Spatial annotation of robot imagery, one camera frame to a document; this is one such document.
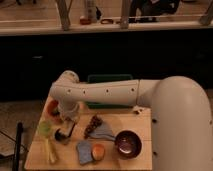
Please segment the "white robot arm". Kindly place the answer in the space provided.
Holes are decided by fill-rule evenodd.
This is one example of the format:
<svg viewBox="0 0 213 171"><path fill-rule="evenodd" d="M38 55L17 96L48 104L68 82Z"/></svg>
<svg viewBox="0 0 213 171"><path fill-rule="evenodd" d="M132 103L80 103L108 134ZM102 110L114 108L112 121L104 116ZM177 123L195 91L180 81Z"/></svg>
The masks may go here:
<svg viewBox="0 0 213 171"><path fill-rule="evenodd" d="M151 109L153 171L213 171L213 114L207 94L194 80L81 83L70 70L51 85L59 111L75 116L78 103L99 102Z"/></svg>

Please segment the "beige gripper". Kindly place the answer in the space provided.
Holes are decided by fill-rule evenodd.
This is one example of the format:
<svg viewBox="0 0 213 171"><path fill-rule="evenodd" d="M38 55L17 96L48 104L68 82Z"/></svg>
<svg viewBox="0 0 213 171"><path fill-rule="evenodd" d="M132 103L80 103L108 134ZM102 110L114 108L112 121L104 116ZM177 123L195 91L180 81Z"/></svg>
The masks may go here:
<svg viewBox="0 0 213 171"><path fill-rule="evenodd" d="M78 103L60 103L58 106L58 110L60 112L60 117L63 121L71 120L75 123L79 120L79 104Z"/></svg>

